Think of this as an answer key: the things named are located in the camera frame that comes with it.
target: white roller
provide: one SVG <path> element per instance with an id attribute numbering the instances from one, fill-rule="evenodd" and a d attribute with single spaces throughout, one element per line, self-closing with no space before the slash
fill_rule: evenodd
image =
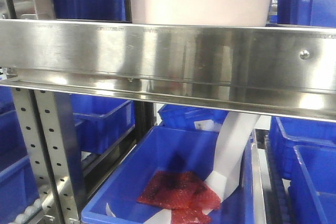
<path id="1" fill-rule="evenodd" d="M 34 213 L 38 211 L 38 208 L 35 206 L 29 206 L 25 210 L 25 214 L 28 216 L 32 216 Z"/>
<path id="2" fill-rule="evenodd" d="M 27 222 L 29 219 L 29 216 L 26 214 L 19 214 L 16 219 L 15 219 L 15 223 L 16 224 L 23 224 L 25 222 Z"/>
<path id="3" fill-rule="evenodd" d="M 34 206 L 37 207 L 37 208 L 41 208 L 42 207 L 42 202 L 40 199 L 36 199 L 34 201 Z"/>

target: metal bracket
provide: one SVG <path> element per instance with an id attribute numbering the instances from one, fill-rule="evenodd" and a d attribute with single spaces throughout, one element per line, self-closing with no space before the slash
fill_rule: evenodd
<path id="1" fill-rule="evenodd" d="M 70 95 L 35 90 L 35 96 L 65 223 L 72 224 L 80 219 L 86 190 Z"/>
<path id="2" fill-rule="evenodd" d="M 32 90 L 12 88 L 21 131 L 35 175 L 45 223 L 63 223 L 56 183 Z"/>

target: plastic bin rim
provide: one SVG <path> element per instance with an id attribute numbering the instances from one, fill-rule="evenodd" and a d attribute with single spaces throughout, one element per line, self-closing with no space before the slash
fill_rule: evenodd
<path id="1" fill-rule="evenodd" d="M 118 107 L 114 108 L 113 110 L 109 111 L 107 114 L 83 114 L 83 113 L 74 113 L 74 115 L 89 115 L 90 117 L 95 117 L 95 118 L 107 118 L 117 110 L 121 109 L 122 107 L 128 105 L 128 103 L 131 103 L 131 100 L 126 100 L 125 102 L 121 103 Z"/>
<path id="2" fill-rule="evenodd" d="M 125 158 L 125 160 L 118 166 L 118 168 L 113 172 L 113 176 L 110 176 L 104 183 L 104 185 L 99 189 L 99 191 L 103 194 L 105 193 L 108 189 L 109 189 L 109 184 L 111 181 L 114 181 L 115 179 L 118 178 L 119 174 L 124 170 L 124 167 L 127 166 L 127 163 L 130 161 L 130 159 L 135 155 L 135 153 L 137 152 L 137 150 L 142 146 L 143 142 L 148 138 L 148 136 L 155 131 L 155 129 L 162 129 L 162 130 L 175 130 L 175 131 L 181 131 L 181 132 L 192 132 L 192 133 L 198 133 L 199 132 L 195 132 L 195 131 L 190 131 L 190 130 L 186 130 L 186 129 L 174 129 L 174 128 L 169 128 L 169 127 L 161 127 L 161 126 L 154 126 L 152 127 L 147 133 L 146 135 L 141 139 L 141 141 L 137 144 L 137 146 L 128 154 L 128 156 Z M 202 132 L 202 134 L 207 134 L 207 135 L 218 135 L 218 133 L 216 132 L 210 132 L 210 131 L 204 131 Z M 83 216 L 82 215 L 82 220 L 85 221 L 86 219 L 90 219 L 90 216 L 97 215 L 95 213 L 91 213 L 91 209 L 93 208 L 93 206 L 97 203 L 98 201 L 98 197 L 93 196 L 93 198 L 89 201 L 89 203 L 84 207 L 84 209 L 82 210 L 83 212 L 87 212 L 87 210 L 89 209 L 90 214 L 88 214 L 88 216 Z"/>
<path id="3" fill-rule="evenodd" d="M 305 164 L 305 162 L 304 162 L 304 160 L 303 160 L 303 158 L 301 156 L 300 149 L 302 149 L 302 148 L 303 149 L 317 149 L 317 150 L 320 150 L 321 148 L 311 147 L 311 146 L 305 146 L 305 145 L 296 145 L 296 146 L 294 146 L 294 151 L 295 151 L 297 160 L 299 162 L 300 169 L 302 170 L 303 176 L 305 177 L 306 182 L 308 184 L 309 192 L 312 195 L 312 199 L 313 199 L 314 205 L 318 209 L 319 218 L 320 218 L 320 220 L 324 220 L 324 223 L 328 223 L 328 221 L 327 221 L 327 219 L 325 217 L 326 214 L 324 212 L 322 204 L 318 200 L 318 197 L 317 197 L 317 194 L 316 194 L 318 191 L 316 190 L 316 188 L 315 188 L 315 186 L 313 184 L 313 181 L 311 180 L 311 177 L 309 175 L 309 172 L 308 172 L 308 169 L 306 167 L 306 164 Z M 323 150 L 325 150 L 325 151 L 332 151 L 332 149 L 326 149 L 326 148 L 323 148 Z"/>
<path id="4" fill-rule="evenodd" d="M 15 163 L 11 164 L 6 169 L 2 170 L 0 172 L 0 183 L 2 181 L 4 181 L 5 179 L 7 179 L 14 172 L 16 172 L 16 171 L 20 170 L 21 168 L 23 168 L 27 164 L 29 164 L 29 157 L 28 157 L 28 155 L 22 157 L 21 159 L 19 159 Z"/>
<path id="5" fill-rule="evenodd" d="M 311 138 L 311 137 L 304 137 L 304 136 L 291 136 L 291 135 L 286 133 L 285 128 L 283 127 L 283 124 L 281 122 L 281 118 L 278 117 L 278 116 L 276 116 L 275 118 L 276 118 L 277 123 L 279 125 L 282 136 L 284 138 L 288 139 L 288 140 L 291 140 L 291 141 L 294 141 L 294 142 L 302 142 L 302 140 L 304 140 L 305 142 L 314 142 L 316 144 L 319 144 L 317 141 L 321 141 L 321 145 L 335 146 L 336 147 L 336 144 L 330 143 L 330 142 L 332 142 L 331 140 L 322 140 L 322 139 L 319 139 L 319 138 Z"/>

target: stainless steel beam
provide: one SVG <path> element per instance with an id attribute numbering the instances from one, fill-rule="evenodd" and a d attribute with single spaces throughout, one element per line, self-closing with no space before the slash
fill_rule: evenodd
<path id="1" fill-rule="evenodd" d="M 336 29 L 0 20 L 4 85 L 335 121 Z"/>
<path id="2" fill-rule="evenodd" d="M 45 223 L 63 223 L 58 192 L 32 90 L 12 89 L 22 134 L 35 175 Z"/>

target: red packaged food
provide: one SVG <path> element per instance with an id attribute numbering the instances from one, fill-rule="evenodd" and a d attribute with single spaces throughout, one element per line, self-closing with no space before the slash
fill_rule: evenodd
<path id="1" fill-rule="evenodd" d="M 203 181 L 199 181 L 199 187 L 196 190 L 191 202 L 192 209 L 215 209 L 220 208 L 221 199 L 212 191 Z"/>
<path id="2" fill-rule="evenodd" d="M 192 172 L 157 172 L 138 198 L 138 202 L 166 209 L 186 209 L 199 187 Z"/>

